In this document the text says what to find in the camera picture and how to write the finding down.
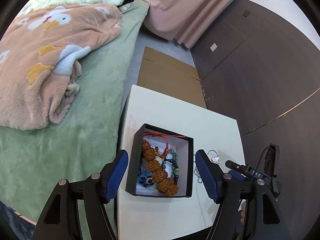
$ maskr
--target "blue gripper pad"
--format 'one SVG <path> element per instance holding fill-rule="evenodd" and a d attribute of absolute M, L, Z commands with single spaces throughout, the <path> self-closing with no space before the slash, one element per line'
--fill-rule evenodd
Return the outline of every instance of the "blue gripper pad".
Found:
<path fill-rule="evenodd" d="M 110 176 L 110 179 L 107 182 L 107 193 L 105 195 L 105 200 L 107 203 L 109 203 L 110 200 L 117 195 L 118 188 L 120 186 L 124 172 L 128 166 L 128 161 L 129 161 L 128 153 L 124 151 L 117 163 L 117 166 L 114 168 Z"/>
<path fill-rule="evenodd" d="M 234 170 L 230 170 L 229 173 L 235 177 L 237 180 L 241 180 L 241 181 L 244 181 L 245 180 L 245 176 L 243 176 L 242 174 L 234 171 Z"/>
<path fill-rule="evenodd" d="M 200 173 L 201 179 L 203 181 L 205 190 L 209 198 L 213 199 L 215 203 L 217 203 L 219 195 L 218 195 L 218 184 L 216 180 L 213 178 L 207 164 L 205 163 L 204 159 L 202 158 L 199 151 L 196 152 L 196 166 Z"/>

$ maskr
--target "black box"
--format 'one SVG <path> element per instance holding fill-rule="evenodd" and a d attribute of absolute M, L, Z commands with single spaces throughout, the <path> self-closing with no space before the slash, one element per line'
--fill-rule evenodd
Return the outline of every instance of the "black box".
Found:
<path fill-rule="evenodd" d="M 158 190 L 149 190 L 139 185 L 138 183 L 138 169 L 142 161 L 141 148 L 142 141 L 147 140 L 152 147 L 159 147 L 162 153 L 165 148 L 165 141 L 162 137 L 145 136 L 146 133 L 171 135 L 166 139 L 169 142 L 169 149 L 173 149 L 177 155 L 177 165 L 179 167 L 179 179 L 177 186 L 178 193 L 172 197 L 191 197 L 192 195 L 192 181 L 193 181 L 193 138 L 177 134 L 162 128 L 144 124 L 134 135 L 130 163 L 128 169 L 128 177 L 125 190 L 134 196 L 143 197 L 164 197 L 168 198 L 166 194 L 160 193 Z M 170 167 L 166 168 L 170 176 Z"/>

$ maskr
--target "white wall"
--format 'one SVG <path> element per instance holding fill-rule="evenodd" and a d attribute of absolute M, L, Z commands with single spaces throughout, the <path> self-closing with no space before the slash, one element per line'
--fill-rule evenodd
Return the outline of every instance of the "white wall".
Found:
<path fill-rule="evenodd" d="M 313 44 L 320 50 L 320 37 L 306 15 L 296 5 L 293 0 L 250 0 L 286 19 L 304 35 L 306 35 Z"/>

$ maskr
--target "duck print blanket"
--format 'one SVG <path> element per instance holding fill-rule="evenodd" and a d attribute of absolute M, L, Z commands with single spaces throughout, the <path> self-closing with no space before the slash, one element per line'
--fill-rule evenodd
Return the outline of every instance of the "duck print blanket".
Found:
<path fill-rule="evenodd" d="M 60 123 L 79 90 L 78 60 L 120 33 L 113 5 L 40 9 L 16 18 L 0 41 L 0 125 L 21 130 Z"/>

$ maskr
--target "box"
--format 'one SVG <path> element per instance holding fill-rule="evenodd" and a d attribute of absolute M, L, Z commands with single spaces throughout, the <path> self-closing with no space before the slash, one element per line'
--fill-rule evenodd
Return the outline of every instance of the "box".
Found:
<path fill-rule="evenodd" d="M 137 85 L 206 108 L 197 69 L 148 47 Z"/>
<path fill-rule="evenodd" d="M 160 193 L 155 186 L 144 188 L 138 182 L 140 164 L 142 163 L 142 166 L 145 166 L 146 162 L 145 159 L 142 158 L 141 154 L 143 140 L 150 142 L 151 147 L 153 148 L 159 147 L 160 153 L 163 153 L 166 148 L 166 143 L 163 137 L 153 137 L 151 135 L 146 135 L 146 133 L 169 135 L 165 136 L 165 138 L 169 143 L 169 149 L 173 149 L 176 152 L 176 162 L 179 167 L 179 178 L 177 181 L 179 190 L 177 194 L 172 197 L 191 197 L 193 181 L 193 138 L 187 136 L 182 138 L 184 135 L 149 124 L 144 124 L 134 135 L 125 190 L 134 196 L 169 197 L 166 194 Z M 172 174 L 172 164 L 166 162 L 165 166 L 165 170 L 168 172 L 168 177 L 170 177 Z"/>

